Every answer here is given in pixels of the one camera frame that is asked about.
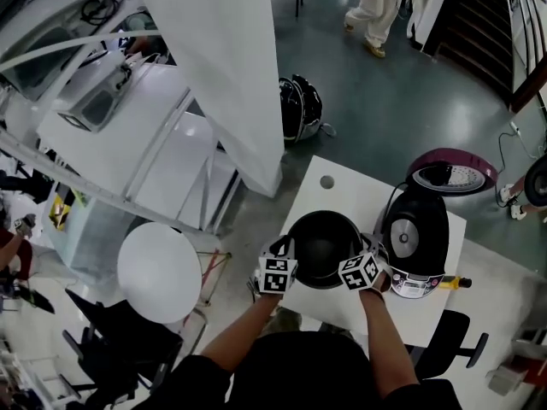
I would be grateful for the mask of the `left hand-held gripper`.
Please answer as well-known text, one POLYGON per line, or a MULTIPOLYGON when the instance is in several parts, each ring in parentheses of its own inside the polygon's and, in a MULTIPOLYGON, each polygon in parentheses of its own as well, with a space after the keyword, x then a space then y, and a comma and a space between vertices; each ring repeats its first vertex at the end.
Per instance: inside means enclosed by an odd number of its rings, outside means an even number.
POLYGON ((286 293, 296 277, 295 240, 288 235, 276 237, 267 245, 267 256, 259 258, 256 276, 259 292, 286 293))

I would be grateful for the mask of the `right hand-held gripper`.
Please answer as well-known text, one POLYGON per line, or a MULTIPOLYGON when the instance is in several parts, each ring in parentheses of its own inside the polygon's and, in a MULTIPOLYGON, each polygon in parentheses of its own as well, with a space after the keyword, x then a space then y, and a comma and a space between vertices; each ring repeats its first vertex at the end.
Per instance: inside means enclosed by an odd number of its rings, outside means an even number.
POLYGON ((374 235, 361 234, 362 255, 341 261, 338 275, 350 291, 375 289, 388 291, 391 287, 391 267, 385 246, 374 235))

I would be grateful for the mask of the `black pot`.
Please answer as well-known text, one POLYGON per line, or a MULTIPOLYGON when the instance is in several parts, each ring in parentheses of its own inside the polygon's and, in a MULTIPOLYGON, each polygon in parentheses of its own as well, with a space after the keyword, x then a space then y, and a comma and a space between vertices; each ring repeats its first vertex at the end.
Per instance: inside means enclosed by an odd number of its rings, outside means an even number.
POLYGON ((317 290, 342 284, 338 265, 361 253, 361 233, 346 216, 319 210, 298 219, 288 231, 296 243, 298 282, 317 290))

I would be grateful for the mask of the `person's right forearm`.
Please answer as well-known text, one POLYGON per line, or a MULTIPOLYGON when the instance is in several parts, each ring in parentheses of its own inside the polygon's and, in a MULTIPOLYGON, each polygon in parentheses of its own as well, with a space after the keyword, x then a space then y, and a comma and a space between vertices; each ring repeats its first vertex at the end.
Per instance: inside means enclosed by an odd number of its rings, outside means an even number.
POLYGON ((359 297, 367 318, 369 360, 379 395, 386 398, 395 390, 418 384, 413 362, 382 295, 377 290, 362 290, 359 297))

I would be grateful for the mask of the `person's left forearm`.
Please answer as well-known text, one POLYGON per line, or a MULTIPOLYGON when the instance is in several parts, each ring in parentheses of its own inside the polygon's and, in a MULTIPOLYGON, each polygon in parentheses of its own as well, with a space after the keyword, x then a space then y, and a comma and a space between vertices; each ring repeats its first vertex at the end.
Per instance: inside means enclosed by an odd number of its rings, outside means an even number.
POLYGON ((260 336, 282 295, 266 294, 247 308, 233 323, 216 336, 200 355, 212 360, 226 372, 234 373, 260 336))

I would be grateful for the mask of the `maroon rice cooker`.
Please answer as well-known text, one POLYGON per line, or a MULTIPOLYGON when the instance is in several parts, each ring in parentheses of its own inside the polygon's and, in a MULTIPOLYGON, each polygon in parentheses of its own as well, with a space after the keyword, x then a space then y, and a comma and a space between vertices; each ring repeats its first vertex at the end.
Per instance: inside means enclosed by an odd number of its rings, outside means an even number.
POLYGON ((432 149, 413 161, 403 192, 389 199, 374 228, 387 251, 397 295, 428 296, 445 276, 450 223, 444 199, 477 194, 496 182, 491 163, 462 149, 432 149))

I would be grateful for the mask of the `white square table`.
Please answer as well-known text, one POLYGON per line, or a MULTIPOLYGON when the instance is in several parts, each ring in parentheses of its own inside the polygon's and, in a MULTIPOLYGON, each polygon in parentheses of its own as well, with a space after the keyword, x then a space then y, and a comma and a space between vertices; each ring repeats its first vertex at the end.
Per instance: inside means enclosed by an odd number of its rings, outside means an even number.
MULTIPOLYGON (((360 232, 370 233, 393 192, 388 184, 315 156, 281 231, 287 233, 306 214, 330 210, 346 216, 360 232)), ((305 319, 367 335, 367 318, 359 292, 348 290, 343 283, 329 290, 317 290, 295 281, 280 305, 305 319)), ((403 342, 419 347, 429 344, 448 298, 449 292, 441 288, 420 299, 403 298, 394 290, 383 295, 403 342)))

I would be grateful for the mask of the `yellow bottle with black cap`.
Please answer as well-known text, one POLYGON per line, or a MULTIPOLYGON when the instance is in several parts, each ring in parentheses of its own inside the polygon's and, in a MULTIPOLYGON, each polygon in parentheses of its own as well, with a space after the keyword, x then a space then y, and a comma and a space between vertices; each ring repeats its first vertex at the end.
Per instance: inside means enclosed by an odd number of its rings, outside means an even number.
POLYGON ((473 281, 471 278, 464 278, 461 276, 444 275, 439 287, 447 290, 459 290, 468 289, 472 286, 473 281))

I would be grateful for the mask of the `person's black shirt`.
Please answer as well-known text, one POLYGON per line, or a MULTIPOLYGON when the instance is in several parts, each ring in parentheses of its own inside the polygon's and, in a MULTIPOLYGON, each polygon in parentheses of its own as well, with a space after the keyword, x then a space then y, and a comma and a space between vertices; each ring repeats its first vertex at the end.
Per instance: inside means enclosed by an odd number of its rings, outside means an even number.
POLYGON ((371 364, 348 337, 319 331, 257 339, 234 373, 202 355, 184 358, 133 410, 462 410, 447 380, 381 397, 371 364))

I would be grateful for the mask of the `black backpack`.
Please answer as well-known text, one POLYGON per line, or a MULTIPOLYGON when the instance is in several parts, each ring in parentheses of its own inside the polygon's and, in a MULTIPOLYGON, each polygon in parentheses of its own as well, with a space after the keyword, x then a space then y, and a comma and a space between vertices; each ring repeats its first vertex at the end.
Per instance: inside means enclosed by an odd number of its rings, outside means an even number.
POLYGON ((335 138, 333 126, 322 119, 323 105, 318 91, 304 77, 279 78, 282 124, 285 147, 312 138, 318 132, 335 138))

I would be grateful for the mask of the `white metal shelving rack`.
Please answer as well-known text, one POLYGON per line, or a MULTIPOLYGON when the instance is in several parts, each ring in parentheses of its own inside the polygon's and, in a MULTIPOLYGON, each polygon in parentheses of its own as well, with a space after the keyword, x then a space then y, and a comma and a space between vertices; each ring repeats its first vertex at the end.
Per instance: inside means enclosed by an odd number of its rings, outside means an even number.
POLYGON ((0 151, 178 229, 239 182, 144 0, 0 0, 0 151))

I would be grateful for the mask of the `grey small box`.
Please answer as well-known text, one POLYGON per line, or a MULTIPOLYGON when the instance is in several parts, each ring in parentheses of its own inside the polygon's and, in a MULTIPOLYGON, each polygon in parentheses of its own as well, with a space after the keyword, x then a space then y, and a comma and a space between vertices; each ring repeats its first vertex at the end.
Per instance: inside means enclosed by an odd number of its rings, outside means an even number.
POLYGON ((509 392, 519 388, 526 374, 527 371, 516 370, 512 366, 500 365, 497 369, 487 373, 487 386, 496 394, 506 396, 509 392))

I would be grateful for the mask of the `yellow black box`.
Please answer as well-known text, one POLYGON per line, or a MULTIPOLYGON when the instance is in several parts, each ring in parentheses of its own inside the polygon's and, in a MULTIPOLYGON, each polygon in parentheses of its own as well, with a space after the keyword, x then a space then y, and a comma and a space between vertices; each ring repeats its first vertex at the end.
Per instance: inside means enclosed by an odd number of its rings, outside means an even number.
POLYGON ((74 204, 85 207, 89 197, 79 190, 58 183, 54 190, 54 199, 50 207, 49 219, 58 231, 63 231, 68 215, 74 204))

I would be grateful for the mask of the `dark wooden staircase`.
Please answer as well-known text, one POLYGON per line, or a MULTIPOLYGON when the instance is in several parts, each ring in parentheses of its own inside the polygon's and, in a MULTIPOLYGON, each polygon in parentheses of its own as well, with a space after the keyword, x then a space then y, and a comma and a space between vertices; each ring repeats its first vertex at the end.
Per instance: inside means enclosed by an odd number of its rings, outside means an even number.
POLYGON ((547 0, 443 0, 423 51, 481 79, 516 114, 547 85, 547 0))

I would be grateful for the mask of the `black chrome-frame chair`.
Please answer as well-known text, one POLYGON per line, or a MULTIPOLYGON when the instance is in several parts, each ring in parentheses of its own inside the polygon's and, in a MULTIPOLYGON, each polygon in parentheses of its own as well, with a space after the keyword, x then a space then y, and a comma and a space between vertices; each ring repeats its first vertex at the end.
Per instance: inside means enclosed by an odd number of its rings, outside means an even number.
POLYGON ((89 321, 79 341, 68 331, 62 336, 77 355, 79 367, 89 384, 70 384, 75 394, 89 390, 83 403, 73 402, 67 410, 105 410, 116 402, 135 397, 140 384, 154 392, 170 374, 182 349, 183 339, 139 315, 128 302, 110 307, 92 303, 70 289, 65 292, 89 321))

